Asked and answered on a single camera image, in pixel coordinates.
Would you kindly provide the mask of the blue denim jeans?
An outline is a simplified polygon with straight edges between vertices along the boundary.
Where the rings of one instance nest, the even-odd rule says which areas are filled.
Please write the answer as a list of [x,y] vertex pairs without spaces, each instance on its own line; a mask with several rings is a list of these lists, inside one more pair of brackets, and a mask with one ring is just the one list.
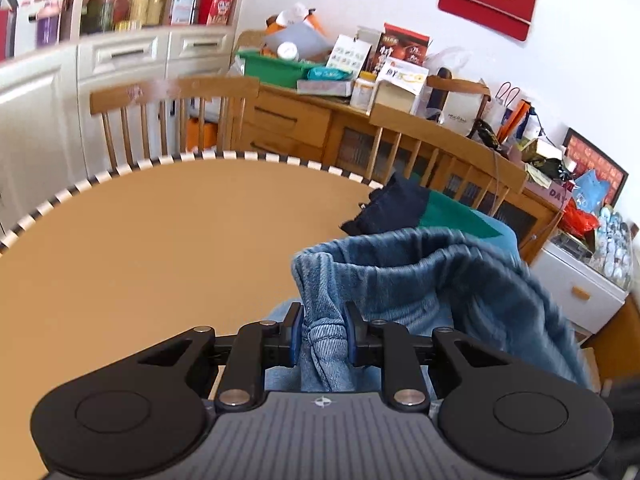
[[588,366],[548,290],[520,258],[445,228],[404,229],[332,240],[295,255],[292,275],[304,308],[296,367],[266,373],[269,390],[371,391],[381,373],[348,359],[344,307],[395,322],[419,336],[449,326],[491,348],[590,385]]

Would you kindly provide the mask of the green navy folded sweater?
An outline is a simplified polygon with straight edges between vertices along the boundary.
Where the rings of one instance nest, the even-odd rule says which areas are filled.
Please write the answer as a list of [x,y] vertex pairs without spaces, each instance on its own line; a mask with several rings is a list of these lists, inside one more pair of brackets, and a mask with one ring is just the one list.
[[518,239],[506,224],[397,174],[382,188],[373,190],[369,201],[361,204],[360,213],[341,225],[341,230],[350,236],[409,228],[461,231],[515,258],[520,256]]

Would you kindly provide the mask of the right wooden chair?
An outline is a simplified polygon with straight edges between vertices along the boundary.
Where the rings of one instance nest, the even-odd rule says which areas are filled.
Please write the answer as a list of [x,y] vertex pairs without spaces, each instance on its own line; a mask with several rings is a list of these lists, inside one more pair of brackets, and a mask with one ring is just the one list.
[[421,186],[439,193],[450,188],[454,191],[454,200],[462,202],[468,196],[471,207],[476,210],[489,197],[488,216],[497,213],[506,196],[518,195],[524,190],[527,174],[521,164],[510,162],[498,152],[434,122],[384,105],[372,108],[369,122],[376,128],[366,169],[369,180],[374,177],[383,136],[391,133],[394,140],[386,158],[383,183],[387,183],[395,171],[401,142],[410,141],[412,148],[404,169],[405,178],[411,177],[416,161],[424,155],[426,167],[419,179]]

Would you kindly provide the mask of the wooden sideboard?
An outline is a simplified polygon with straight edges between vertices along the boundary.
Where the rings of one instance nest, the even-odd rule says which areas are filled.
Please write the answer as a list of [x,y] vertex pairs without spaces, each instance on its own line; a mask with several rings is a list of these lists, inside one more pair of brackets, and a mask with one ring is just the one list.
[[561,206],[535,191],[518,152],[480,142],[382,103],[370,114],[334,99],[262,84],[246,102],[235,150],[292,155],[385,183],[395,172],[510,226],[533,262]]

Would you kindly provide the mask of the white drawer unit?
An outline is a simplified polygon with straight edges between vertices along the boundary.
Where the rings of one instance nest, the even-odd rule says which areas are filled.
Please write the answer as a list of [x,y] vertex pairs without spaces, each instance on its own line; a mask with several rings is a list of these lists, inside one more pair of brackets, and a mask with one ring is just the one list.
[[564,316],[587,336],[603,328],[628,296],[626,290],[552,243],[544,244],[530,270]]

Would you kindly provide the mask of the white carton box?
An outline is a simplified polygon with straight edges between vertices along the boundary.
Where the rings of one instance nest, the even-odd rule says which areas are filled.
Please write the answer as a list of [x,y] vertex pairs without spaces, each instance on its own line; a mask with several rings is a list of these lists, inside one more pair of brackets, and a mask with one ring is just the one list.
[[386,58],[376,77],[372,106],[384,105],[414,114],[429,74],[426,67]]

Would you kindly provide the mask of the green plastic bin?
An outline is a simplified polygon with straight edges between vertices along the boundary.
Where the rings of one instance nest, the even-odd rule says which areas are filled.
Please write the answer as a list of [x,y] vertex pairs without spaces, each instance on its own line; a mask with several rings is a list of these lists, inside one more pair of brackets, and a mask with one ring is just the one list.
[[318,64],[270,58],[257,51],[240,51],[238,57],[244,62],[244,75],[287,89],[296,89],[297,81],[307,78],[308,72]]

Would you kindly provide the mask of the red snack box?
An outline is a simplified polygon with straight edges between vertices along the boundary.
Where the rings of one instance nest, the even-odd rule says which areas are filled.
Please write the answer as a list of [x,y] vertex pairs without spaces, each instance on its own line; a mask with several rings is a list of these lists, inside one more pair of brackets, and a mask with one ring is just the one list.
[[233,0],[200,0],[198,24],[226,26],[230,21]]

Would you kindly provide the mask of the white cabinet with shelves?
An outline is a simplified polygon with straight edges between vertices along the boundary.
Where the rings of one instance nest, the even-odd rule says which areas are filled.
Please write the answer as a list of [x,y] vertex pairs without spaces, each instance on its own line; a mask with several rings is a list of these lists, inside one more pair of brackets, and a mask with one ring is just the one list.
[[198,24],[200,0],[1,0],[1,224],[126,162],[175,154],[188,110],[169,101],[90,112],[94,92],[142,80],[218,75],[226,26]]

